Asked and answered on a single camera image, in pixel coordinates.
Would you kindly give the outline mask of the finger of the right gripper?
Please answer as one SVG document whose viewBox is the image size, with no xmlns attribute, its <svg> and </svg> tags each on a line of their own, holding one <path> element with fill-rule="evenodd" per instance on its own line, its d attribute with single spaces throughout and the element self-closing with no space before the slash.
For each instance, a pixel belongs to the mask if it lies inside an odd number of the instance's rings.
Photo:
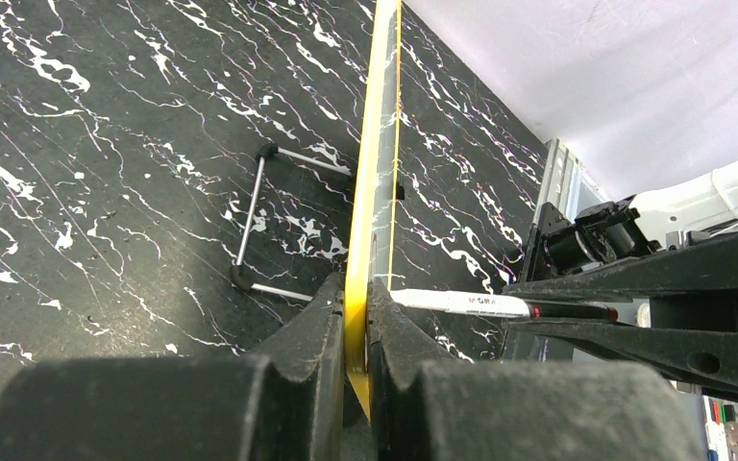
<svg viewBox="0 0 738 461">
<path fill-rule="evenodd" d="M 685 249 L 504 289 L 507 296 L 556 301 L 624 301 L 714 292 L 738 292 L 738 232 Z"/>
<path fill-rule="evenodd" d="M 505 327 L 566 341 L 604 360 L 634 361 L 669 380 L 738 402 L 738 332 L 639 328 L 584 319 L 511 320 Z"/>
</svg>

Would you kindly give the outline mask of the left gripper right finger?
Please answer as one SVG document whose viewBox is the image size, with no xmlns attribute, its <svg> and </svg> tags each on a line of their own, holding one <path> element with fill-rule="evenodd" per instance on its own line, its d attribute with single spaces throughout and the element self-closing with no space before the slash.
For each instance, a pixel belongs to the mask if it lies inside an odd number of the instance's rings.
<svg viewBox="0 0 738 461">
<path fill-rule="evenodd" d="M 380 460 L 703 460 L 673 387 L 631 362 L 471 363 L 367 288 Z"/>
</svg>

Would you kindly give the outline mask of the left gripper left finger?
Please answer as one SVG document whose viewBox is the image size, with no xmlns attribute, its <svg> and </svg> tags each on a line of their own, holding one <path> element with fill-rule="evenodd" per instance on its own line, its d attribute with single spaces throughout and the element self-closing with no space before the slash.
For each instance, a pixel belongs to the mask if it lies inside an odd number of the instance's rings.
<svg viewBox="0 0 738 461">
<path fill-rule="evenodd" d="M 240 356 L 42 362 L 0 396 L 0 460 L 336 460 L 344 278 Z"/>
</svg>

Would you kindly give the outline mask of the white whiteboard marker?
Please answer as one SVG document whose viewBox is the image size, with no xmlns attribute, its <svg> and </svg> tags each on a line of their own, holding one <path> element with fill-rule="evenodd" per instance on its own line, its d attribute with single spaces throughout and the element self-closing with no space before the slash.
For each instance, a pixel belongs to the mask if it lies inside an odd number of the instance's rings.
<svg viewBox="0 0 738 461">
<path fill-rule="evenodd" d="M 615 308 L 606 305 L 525 301 L 507 295 L 407 288 L 393 290 L 390 296 L 395 303 L 409 308 L 504 319 L 560 318 L 617 322 L 619 317 Z"/>
</svg>

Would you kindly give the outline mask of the yellow framed whiteboard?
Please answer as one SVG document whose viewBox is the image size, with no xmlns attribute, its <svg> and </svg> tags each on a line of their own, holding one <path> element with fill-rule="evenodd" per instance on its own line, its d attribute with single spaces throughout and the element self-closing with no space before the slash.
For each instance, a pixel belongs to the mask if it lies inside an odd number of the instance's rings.
<svg viewBox="0 0 738 461">
<path fill-rule="evenodd" d="M 367 418 L 368 299 L 373 283 L 391 284 L 400 150 L 402 11 L 400 1 L 375 7 L 344 285 L 346 375 Z"/>
</svg>

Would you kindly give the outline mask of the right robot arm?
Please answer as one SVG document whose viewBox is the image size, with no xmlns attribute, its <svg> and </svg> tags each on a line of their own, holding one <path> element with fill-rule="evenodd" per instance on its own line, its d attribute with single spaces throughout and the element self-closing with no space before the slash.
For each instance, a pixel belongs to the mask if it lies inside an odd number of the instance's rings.
<svg viewBox="0 0 738 461">
<path fill-rule="evenodd" d="M 648 365 L 738 402 L 738 160 L 688 182 L 591 206 L 540 211 L 517 337 L 553 338 Z"/>
</svg>

